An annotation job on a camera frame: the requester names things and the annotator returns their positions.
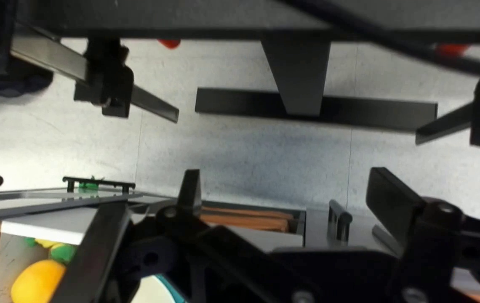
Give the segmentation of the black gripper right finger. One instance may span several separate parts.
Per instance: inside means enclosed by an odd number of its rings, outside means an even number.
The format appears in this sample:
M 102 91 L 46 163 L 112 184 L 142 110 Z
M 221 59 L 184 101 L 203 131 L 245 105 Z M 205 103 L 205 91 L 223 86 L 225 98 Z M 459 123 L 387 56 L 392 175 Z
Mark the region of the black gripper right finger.
M 385 167 L 370 172 L 366 202 L 403 249 L 388 296 L 398 303 L 451 300 L 464 214 L 444 200 L 429 202 Z

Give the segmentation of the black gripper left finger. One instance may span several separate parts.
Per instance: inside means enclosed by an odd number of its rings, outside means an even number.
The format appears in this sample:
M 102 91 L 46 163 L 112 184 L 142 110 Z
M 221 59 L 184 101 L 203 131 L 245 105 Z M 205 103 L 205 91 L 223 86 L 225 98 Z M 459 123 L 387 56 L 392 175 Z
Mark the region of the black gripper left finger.
M 125 200 L 102 204 L 53 295 L 53 303 L 131 303 L 134 293 L 122 283 L 117 269 L 131 226 L 132 212 Z

